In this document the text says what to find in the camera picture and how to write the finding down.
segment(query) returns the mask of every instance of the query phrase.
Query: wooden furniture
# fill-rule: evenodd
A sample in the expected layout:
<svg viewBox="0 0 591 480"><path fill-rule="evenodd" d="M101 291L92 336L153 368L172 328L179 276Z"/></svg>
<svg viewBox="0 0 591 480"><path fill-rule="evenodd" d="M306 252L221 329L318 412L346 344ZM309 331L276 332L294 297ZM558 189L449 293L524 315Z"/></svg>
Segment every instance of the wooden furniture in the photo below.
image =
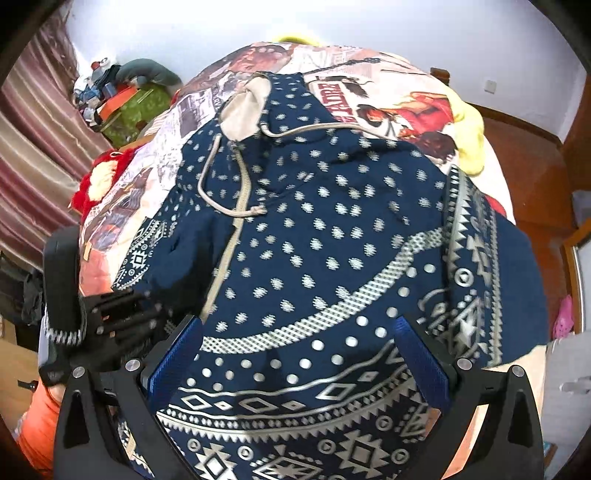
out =
<svg viewBox="0 0 591 480"><path fill-rule="evenodd" d="M447 70L431 67L431 71L429 73L444 85L449 87L449 72Z"/></svg>
<svg viewBox="0 0 591 480"><path fill-rule="evenodd" d="M566 261L569 292L573 298L575 333L584 331L586 323L591 328L591 311L585 312L585 304L591 305L591 277L588 276L591 268L587 270L588 262L582 263L581 258L581 254L584 254L584 260L587 260L587 253L590 251L591 218L563 243L563 256Z"/></svg>
<svg viewBox="0 0 591 480"><path fill-rule="evenodd" d="M579 110L560 150L572 190L591 190L591 76L583 89Z"/></svg>
<svg viewBox="0 0 591 480"><path fill-rule="evenodd" d="M17 331L14 325L0 316L0 341L17 344Z"/></svg>
<svg viewBox="0 0 591 480"><path fill-rule="evenodd" d="M29 382L39 377L37 354L0 339L0 365L0 415L12 430L29 408L32 396L30 391L17 386L17 380Z"/></svg>

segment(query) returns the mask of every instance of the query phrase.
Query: pile of clothes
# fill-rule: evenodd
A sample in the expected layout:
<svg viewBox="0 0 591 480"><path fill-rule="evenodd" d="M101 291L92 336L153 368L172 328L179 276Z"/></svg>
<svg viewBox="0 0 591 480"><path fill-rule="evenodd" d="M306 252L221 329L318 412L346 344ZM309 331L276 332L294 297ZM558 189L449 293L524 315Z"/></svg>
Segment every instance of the pile of clothes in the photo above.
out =
<svg viewBox="0 0 591 480"><path fill-rule="evenodd" d="M196 474L399 475L431 413L394 341L402 314L478 368L545 345L531 245L469 178L483 124L456 97L391 54L257 43L188 82L118 180L120 155L81 185L100 202L83 295L149 290L180 310L193 288L147 400ZM118 434L152 478L123 418Z"/></svg>
<svg viewBox="0 0 591 480"><path fill-rule="evenodd" d="M136 59L123 65L107 57L91 64L92 74L80 76L74 84L74 104L94 131L105 119L100 110L105 102L130 86L141 88L148 82L173 87L181 79L166 67L150 59Z"/></svg>

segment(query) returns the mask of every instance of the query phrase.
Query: red fabric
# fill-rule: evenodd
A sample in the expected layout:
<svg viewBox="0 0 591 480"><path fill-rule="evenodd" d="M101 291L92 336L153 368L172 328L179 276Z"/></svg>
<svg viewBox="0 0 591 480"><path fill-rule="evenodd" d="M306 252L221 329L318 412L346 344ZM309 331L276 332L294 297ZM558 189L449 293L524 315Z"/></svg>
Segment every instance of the red fabric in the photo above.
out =
<svg viewBox="0 0 591 480"><path fill-rule="evenodd" d="M116 152L117 150L107 150L92 163L92 168L96 167L100 163L115 160L117 162L117 168L115 170L115 175L113 175L113 181L111 182L112 187L115 184L115 182L119 179L119 177L123 174L125 169L129 166L131 161L134 159L135 152L137 151L137 149L139 149L139 147L142 147L142 145L139 145L135 148L128 148L124 152L120 152L120 155L113 156L111 156L111 154L113 152ZM81 215L80 223L84 223L91 208L100 203L100 201L93 202L88 198L88 188L90 187L91 174L92 170L82 177L82 180L80 181L80 186L78 187L78 191L72 197L72 208L80 212Z"/></svg>
<svg viewBox="0 0 591 480"><path fill-rule="evenodd" d="M178 89L176 92L174 92L174 95L170 100L170 106L173 106L175 103L177 103L177 98L180 91L181 89Z"/></svg>
<svg viewBox="0 0 591 480"><path fill-rule="evenodd" d="M491 207L494 211L496 211L497 213L500 213L503 217L507 218L507 212L505 211L505 209L503 208L503 206L499 203L499 201L497 199L494 199L490 195L486 195L486 194L485 194L485 197L488 200L488 203L491 204Z"/></svg>
<svg viewBox="0 0 591 480"><path fill-rule="evenodd" d="M417 101L424 101L425 97L417 95ZM420 113L404 108L404 106L392 109L403 117L417 134L425 132L440 132L447 124L453 123L452 108L447 98L430 99L428 102L431 108Z"/></svg>
<svg viewBox="0 0 591 480"><path fill-rule="evenodd" d="M40 381L22 422L17 444L35 470L53 477L53 445L60 405Z"/></svg>

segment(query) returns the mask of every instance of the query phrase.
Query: beige drawstring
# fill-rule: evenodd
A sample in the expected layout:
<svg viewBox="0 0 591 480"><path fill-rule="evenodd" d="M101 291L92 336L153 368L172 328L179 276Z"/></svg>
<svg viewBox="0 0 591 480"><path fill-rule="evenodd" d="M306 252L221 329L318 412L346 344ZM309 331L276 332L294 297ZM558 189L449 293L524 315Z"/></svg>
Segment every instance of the beige drawstring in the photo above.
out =
<svg viewBox="0 0 591 480"><path fill-rule="evenodd" d="M384 135L380 135L377 133L372 132L369 128L363 127L358 124L346 124L343 122L332 122L329 124L313 124L313 125L303 125L302 127L293 128L292 130L288 130L287 132L282 132L280 134L274 134L269 130L269 126L267 124L261 124L261 132L263 132L266 136L271 138L281 138L285 137L286 135L297 135L303 132L310 132L312 130L328 130L330 128L338 129L338 128L347 128L349 130L360 130L362 132L367 133L368 135L373 135L375 137L381 138L382 140L390 140L394 141L392 138L385 137Z"/></svg>
<svg viewBox="0 0 591 480"><path fill-rule="evenodd" d="M248 199L251 195L251 179L248 177L248 169L240 152L236 152L236 161L238 162L238 167L240 168L240 175L241 175L241 185L240 185L240 195L238 196L238 200L236 201L236 210L243 212L246 206L248 205ZM209 316L209 312L213 307L213 302L215 302L217 295L219 294L220 288L222 288L222 283L226 278L226 272L228 271L228 267L230 266L230 262L232 260L232 256L234 255L234 250L238 244L238 240L240 239L240 235L242 234L242 227L244 226L244 216L236 217L232 221L232 225L234 226L235 230L224 252L222 254L222 258L220 260L219 265L217 266L217 277L213 280L212 286L209 288L207 292L207 297L205 299L205 304L203 305L203 309L201 310L200 318L203 323L206 322L207 317Z"/></svg>
<svg viewBox="0 0 591 480"><path fill-rule="evenodd" d="M213 140L213 146L212 146L212 150L209 153L209 156L207 157L207 160L205 161L205 165L203 166L203 170L201 172L201 176L199 177L199 181L197 182L197 192L199 193L199 196L206 202L208 203L211 207L213 207L214 209L216 209L218 212L223 213L224 215L228 215L230 217L234 217L234 218L243 218L243 217L250 217L250 216L256 216L256 215L264 215L267 213L267 209L263 206L263 205L255 205L254 207L251 207L248 210L242 210L240 212L237 212L235 210L230 210L229 208L225 208L222 205L220 205L218 202L215 202L214 200L212 200L209 196L207 196L205 194L205 191L203 190L203 179L206 177L207 175L207 171L209 170L209 167L211 166L212 162L213 162L213 157L216 156L216 153L220 147L220 142L222 140L222 134L217 134ZM240 153L236 152L236 158L238 160L238 163L243 163L242 158L240 157ZM241 172L242 174L246 174L248 175L248 172L245 168L242 168L242 165L240 165L241 167Z"/></svg>

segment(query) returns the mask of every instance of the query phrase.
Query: orange fabric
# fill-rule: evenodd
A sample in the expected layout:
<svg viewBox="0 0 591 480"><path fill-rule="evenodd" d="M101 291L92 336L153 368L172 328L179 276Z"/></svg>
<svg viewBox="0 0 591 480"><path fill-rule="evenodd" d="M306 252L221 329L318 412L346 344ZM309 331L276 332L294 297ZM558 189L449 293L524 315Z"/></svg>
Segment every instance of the orange fabric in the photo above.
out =
<svg viewBox="0 0 591 480"><path fill-rule="evenodd" d="M39 380L17 444L33 468L48 479L53 477L53 443L59 414L60 404Z"/></svg>
<svg viewBox="0 0 591 480"><path fill-rule="evenodd" d="M427 424L425 425L425 433L427 435L431 432L431 429L437 422L437 419L440 417L440 415L441 412L438 409L429 408ZM464 468L466 462L468 461L468 457L470 456L470 453L472 451L472 448L470 447L470 441L472 440L472 435L474 434L475 424L476 415L472 417L472 421L468 426L468 430L466 431L466 434L464 435L464 438L460 443L460 446L457 448L456 454L454 455L452 462L449 464L447 470L443 474L442 480L449 476L455 475Z"/></svg>
<svg viewBox="0 0 591 480"><path fill-rule="evenodd" d="M105 102L103 108L100 109L100 117L103 120L107 120L115 110L122 107L123 104L132 98L136 93L138 93L138 89L136 87L128 87L125 90L119 92L114 97L109 98Z"/></svg>

